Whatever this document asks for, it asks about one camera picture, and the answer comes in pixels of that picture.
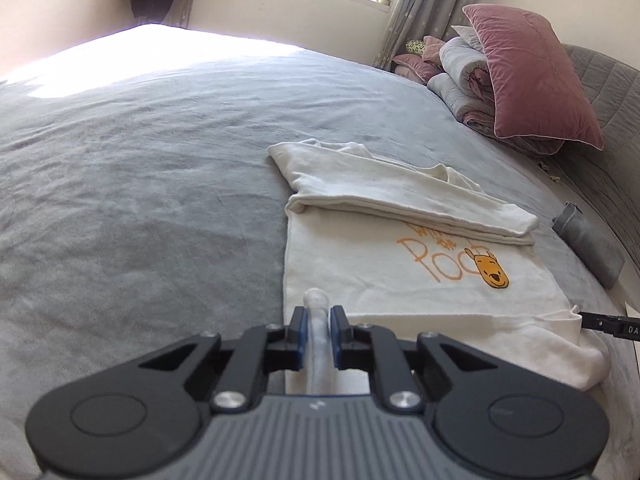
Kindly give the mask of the white Pooh sweatshirt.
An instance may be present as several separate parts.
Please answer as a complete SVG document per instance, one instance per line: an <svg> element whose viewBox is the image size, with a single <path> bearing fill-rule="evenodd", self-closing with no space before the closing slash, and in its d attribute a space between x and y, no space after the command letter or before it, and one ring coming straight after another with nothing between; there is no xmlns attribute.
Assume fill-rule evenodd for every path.
<svg viewBox="0 0 640 480"><path fill-rule="evenodd" d="M359 143L271 145L291 188L283 311L308 307L312 365L288 388L332 380L363 389L359 374L329 369L329 308L402 338L439 332L532 372L588 390L610 355L582 328L579 309L536 255L538 218L486 194L454 168L419 168Z"/></svg>

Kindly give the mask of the folded grey garment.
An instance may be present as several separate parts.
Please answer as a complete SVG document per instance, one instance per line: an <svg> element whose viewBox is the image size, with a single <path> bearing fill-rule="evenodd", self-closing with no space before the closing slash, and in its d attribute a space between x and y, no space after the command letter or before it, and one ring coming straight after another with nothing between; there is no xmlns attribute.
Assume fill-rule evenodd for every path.
<svg viewBox="0 0 640 480"><path fill-rule="evenodd" d="M582 210L570 202L552 219L551 227L605 289L614 287L625 257L612 237L597 229Z"/></svg>

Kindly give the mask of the grey quilted headboard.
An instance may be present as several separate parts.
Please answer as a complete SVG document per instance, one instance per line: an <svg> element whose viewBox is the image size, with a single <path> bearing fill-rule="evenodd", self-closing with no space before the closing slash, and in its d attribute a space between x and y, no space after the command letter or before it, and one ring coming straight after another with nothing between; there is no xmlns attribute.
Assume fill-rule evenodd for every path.
<svg viewBox="0 0 640 480"><path fill-rule="evenodd" d="M552 271L582 310L624 314L626 302L639 305L639 71L583 47L565 50L598 118L605 148L567 142L547 159L561 181L549 184L555 199L544 217L544 255L561 258ZM625 264L612 289L605 289L552 230L552 219L567 202L623 252Z"/></svg>

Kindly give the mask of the grey bed sheet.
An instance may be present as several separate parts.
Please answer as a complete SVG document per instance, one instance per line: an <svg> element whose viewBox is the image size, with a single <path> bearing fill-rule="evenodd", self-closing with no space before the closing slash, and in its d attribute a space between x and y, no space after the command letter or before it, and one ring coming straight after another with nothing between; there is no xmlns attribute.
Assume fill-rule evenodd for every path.
<svg viewBox="0 0 640 480"><path fill-rule="evenodd" d="M271 145L362 144L454 168L538 218L552 182L458 124L427 88L275 42L141 26L1 81L1 474L33 479L24 423L40 396L201 332L280 323L291 188ZM579 304L570 300L582 310ZM639 474L628 341L588 389L608 413L601 479Z"/></svg>

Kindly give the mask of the pink velvet pillow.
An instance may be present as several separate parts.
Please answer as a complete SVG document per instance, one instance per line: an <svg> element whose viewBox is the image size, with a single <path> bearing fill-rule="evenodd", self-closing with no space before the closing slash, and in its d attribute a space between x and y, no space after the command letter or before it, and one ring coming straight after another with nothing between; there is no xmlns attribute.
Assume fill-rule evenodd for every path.
<svg viewBox="0 0 640 480"><path fill-rule="evenodd" d="M495 98L495 135L574 141L598 151L604 136L572 61L542 15L493 3L468 4Z"/></svg>

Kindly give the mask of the folded grey pink quilt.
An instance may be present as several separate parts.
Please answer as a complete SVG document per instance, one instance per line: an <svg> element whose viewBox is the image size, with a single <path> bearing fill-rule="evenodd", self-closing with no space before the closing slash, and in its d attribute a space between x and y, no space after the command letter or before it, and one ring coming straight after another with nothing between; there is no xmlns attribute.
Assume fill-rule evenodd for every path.
<svg viewBox="0 0 640 480"><path fill-rule="evenodd" d="M487 58L471 26L454 25L456 36L410 40L393 58L394 73L435 93L457 122L530 157L557 153L564 142L540 136L500 139L495 132L495 97Z"/></svg>

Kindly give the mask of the grey patterned curtain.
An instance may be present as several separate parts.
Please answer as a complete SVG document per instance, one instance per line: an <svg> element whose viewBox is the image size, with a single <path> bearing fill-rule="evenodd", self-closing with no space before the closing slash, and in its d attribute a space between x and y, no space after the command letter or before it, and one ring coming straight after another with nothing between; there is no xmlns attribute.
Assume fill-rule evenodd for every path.
<svg viewBox="0 0 640 480"><path fill-rule="evenodd" d="M382 44L372 65L389 70L409 40L433 36L447 40L454 25L466 25L463 8L478 0L394 0Z"/></svg>

